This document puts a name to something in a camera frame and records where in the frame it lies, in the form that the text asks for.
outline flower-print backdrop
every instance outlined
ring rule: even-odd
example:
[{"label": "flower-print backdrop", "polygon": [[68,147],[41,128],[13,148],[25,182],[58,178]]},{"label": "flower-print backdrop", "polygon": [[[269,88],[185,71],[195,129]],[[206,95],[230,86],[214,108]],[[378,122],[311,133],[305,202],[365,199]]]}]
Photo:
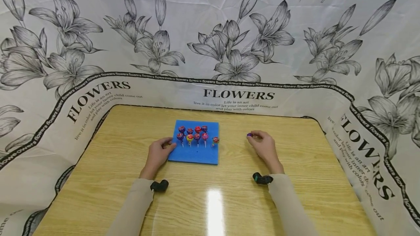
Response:
[{"label": "flower-print backdrop", "polygon": [[318,120],[379,235],[419,234],[418,0],[0,9],[3,235],[33,233],[113,105],[215,110],[202,105],[241,91],[258,93],[258,107],[232,112]]}]

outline pink lollipop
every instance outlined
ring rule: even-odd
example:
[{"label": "pink lollipop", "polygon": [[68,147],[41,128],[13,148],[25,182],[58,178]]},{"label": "pink lollipop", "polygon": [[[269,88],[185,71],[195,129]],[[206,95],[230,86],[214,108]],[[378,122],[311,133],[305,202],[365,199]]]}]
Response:
[{"label": "pink lollipop", "polygon": [[198,133],[194,134],[194,139],[197,140],[197,147],[198,147],[198,145],[199,145],[198,142],[200,140],[200,134],[198,134]]},{"label": "pink lollipop", "polygon": [[203,133],[201,138],[204,140],[204,147],[207,148],[207,139],[209,138],[209,135],[207,133]]},{"label": "pink lollipop", "polygon": [[178,135],[176,136],[176,138],[179,139],[179,141],[181,142],[182,147],[183,147],[183,137],[184,135],[182,133],[178,133]]}]

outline sleeve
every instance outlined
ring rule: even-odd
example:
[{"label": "sleeve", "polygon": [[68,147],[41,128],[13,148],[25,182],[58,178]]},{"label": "sleeve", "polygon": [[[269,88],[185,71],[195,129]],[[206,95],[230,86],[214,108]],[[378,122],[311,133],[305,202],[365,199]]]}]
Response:
[{"label": "sleeve", "polygon": [[268,184],[271,198],[279,212],[283,230],[287,236],[318,236],[309,217],[293,189],[290,178],[285,174],[271,174]]},{"label": "sleeve", "polygon": [[153,192],[150,189],[153,181],[138,178],[133,182],[124,205],[111,224],[106,236],[138,236],[141,225],[150,203]]}]

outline table surface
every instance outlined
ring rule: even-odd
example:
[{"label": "table surface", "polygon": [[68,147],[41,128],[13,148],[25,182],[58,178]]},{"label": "table surface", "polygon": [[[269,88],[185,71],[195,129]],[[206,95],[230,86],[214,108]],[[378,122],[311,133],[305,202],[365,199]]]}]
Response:
[{"label": "table surface", "polygon": [[267,186],[268,174],[246,141],[267,130],[306,213],[320,235],[375,235],[319,125],[303,118],[116,106],[53,202],[34,236],[104,235],[149,144],[171,136],[175,121],[219,122],[219,165],[167,162],[157,175],[169,181],[155,193],[140,235],[284,235]]}]

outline finger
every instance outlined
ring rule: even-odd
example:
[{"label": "finger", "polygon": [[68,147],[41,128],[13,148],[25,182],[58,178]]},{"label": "finger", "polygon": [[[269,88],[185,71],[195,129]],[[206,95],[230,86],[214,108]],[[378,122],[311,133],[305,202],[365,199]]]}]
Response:
[{"label": "finger", "polygon": [[176,143],[172,143],[168,147],[165,148],[165,152],[168,153],[168,155],[175,149]]},{"label": "finger", "polygon": [[249,144],[251,144],[252,147],[255,147],[257,145],[257,141],[254,140],[253,137],[247,136],[246,139],[248,140]]},{"label": "finger", "polygon": [[166,138],[158,139],[156,140],[156,142],[162,146],[163,144],[168,143],[171,140],[172,140],[172,137],[166,137]]},{"label": "finger", "polygon": [[253,131],[251,131],[251,133],[252,133],[252,135],[260,136],[263,139],[265,139],[266,137],[270,137],[270,134],[268,134],[267,132],[262,131],[262,130],[253,130]]}]

